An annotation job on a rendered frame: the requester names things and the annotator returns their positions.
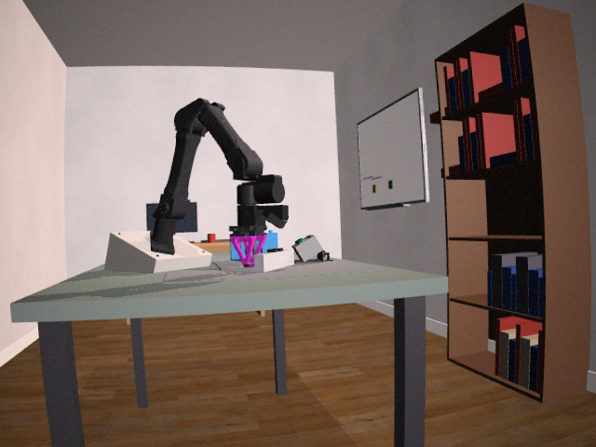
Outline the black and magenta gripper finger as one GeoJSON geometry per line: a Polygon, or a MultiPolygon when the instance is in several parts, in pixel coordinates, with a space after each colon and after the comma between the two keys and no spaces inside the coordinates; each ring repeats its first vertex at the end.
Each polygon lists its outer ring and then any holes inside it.
{"type": "MultiPolygon", "coordinates": [[[[256,252],[255,252],[255,254],[259,254],[260,251],[261,251],[261,248],[262,248],[262,246],[263,246],[263,244],[264,244],[264,242],[266,240],[266,236],[249,236],[249,237],[256,237],[255,240],[258,240],[259,241],[258,246],[257,246],[257,249],[256,249],[256,252]]],[[[243,243],[244,243],[245,249],[247,251],[248,242],[243,242],[243,243]]],[[[254,256],[252,257],[252,255],[250,257],[250,262],[251,263],[254,263],[254,256]]]]}
{"type": "Polygon", "coordinates": [[[233,246],[235,247],[237,254],[242,262],[242,264],[248,264],[250,257],[251,257],[251,252],[255,243],[255,239],[256,237],[230,237],[230,240],[233,244],[233,246]],[[241,248],[239,247],[238,242],[248,242],[248,249],[247,249],[247,254],[246,254],[246,258],[244,258],[243,253],[241,251],[241,248]]]}

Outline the blue tube rack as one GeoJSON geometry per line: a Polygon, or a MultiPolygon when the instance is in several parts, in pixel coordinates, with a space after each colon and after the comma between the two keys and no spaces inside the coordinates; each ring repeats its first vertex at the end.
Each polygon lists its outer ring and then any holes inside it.
{"type": "MultiPolygon", "coordinates": [[[[256,249],[258,246],[259,241],[256,241],[256,249]]],[[[245,255],[245,247],[243,242],[240,242],[240,248],[243,253],[244,258],[245,255]]],[[[269,233],[266,233],[266,240],[262,246],[262,253],[267,252],[269,249],[278,248],[278,233],[272,233],[272,230],[269,230],[269,233]]],[[[231,261],[240,261],[235,248],[233,247],[230,241],[230,254],[231,254],[231,261]]]]}

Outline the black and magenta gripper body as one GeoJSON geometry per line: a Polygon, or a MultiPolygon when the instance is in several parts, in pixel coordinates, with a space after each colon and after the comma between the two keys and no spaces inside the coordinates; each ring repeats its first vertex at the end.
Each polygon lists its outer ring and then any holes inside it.
{"type": "Polygon", "coordinates": [[[259,206],[256,204],[241,204],[237,205],[237,226],[229,226],[229,231],[233,231],[230,237],[247,237],[250,236],[266,236],[264,230],[267,230],[266,225],[243,225],[243,206],[259,206]],[[245,232],[245,233],[244,233],[245,232]]]}

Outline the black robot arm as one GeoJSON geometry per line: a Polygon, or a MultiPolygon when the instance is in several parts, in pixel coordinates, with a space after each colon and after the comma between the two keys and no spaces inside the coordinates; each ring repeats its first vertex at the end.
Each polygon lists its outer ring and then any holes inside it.
{"type": "MultiPolygon", "coordinates": [[[[174,116],[177,130],[175,151],[167,185],[153,214],[156,224],[150,231],[151,251],[169,255],[175,253],[174,221],[180,221],[188,213],[188,187],[196,149],[207,132],[222,149],[226,164],[233,171],[233,180],[248,182],[237,186],[238,205],[283,201],[285,188],[282,176],[263,175],[262,159],[238,136],[224,116],[224,109],[220,103],[210,104],[208,100],[198,98],[174,116]]],[[[243,225],[265,225],[268,221],[282,229],[288,219],[287,205],[243,206],[243,225]]]]}

